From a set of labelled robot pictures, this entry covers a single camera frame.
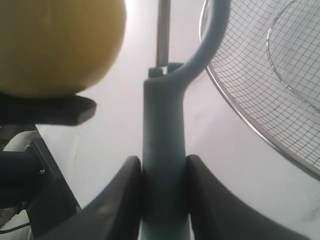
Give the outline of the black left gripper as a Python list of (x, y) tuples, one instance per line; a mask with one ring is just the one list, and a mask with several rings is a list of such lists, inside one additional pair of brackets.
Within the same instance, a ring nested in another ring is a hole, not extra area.
[[(87, 97), (30, 99), (0, 95), (1, 125), (78, 126), (97, 103)], [(0, 152), (0, 209), (7, 221), (25, 211), (35, 240), (74, 217), (79, 204), (36, 130), (16, 134)]]

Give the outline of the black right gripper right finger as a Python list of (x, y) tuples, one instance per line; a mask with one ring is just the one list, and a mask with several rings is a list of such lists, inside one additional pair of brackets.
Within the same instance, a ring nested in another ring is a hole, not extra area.
[(191, 227), (197, 240), (305, 240), (228, 190), (197, 155), (186, 158)]

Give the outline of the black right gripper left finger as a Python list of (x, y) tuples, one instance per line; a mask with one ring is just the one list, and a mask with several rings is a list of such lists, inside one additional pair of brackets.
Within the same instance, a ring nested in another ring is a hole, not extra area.
[(141, 161), (136, 156), (128, 157), (92, 202), (41, 239), (138, 239), (142, 218), (142, 180)]

